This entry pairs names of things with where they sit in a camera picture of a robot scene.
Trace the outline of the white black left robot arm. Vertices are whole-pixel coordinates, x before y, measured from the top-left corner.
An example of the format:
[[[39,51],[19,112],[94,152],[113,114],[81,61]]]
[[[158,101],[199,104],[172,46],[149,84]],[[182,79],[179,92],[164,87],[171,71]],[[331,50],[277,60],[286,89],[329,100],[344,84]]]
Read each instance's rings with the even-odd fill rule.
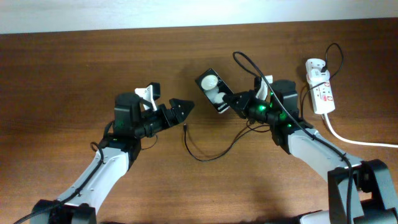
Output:
[[[96,223],[96,214],[115,183],[124,176],[142,151],[141,140],[184,122],[194,108],[188,100],[172,98],[170,108],[159,105],[142,111],[148,101],[135,93],[115,98],[114,120],[104,129],[91,164],[55,200],[39,200],[31,223]]]

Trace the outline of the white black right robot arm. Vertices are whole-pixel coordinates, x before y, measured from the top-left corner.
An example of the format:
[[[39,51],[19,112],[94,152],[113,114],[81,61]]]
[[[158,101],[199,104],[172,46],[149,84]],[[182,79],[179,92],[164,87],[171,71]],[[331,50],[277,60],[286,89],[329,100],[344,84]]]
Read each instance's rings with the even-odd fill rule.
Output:
[[[223,100],[241,118],[268,124],[276,145],[327,182],[328,210],[301,215],[297,223],[397,223],[397,194],[386,164],[345,153],[300,119],[293,81],[278,80],[270,91],[270,102],[254,90]]]

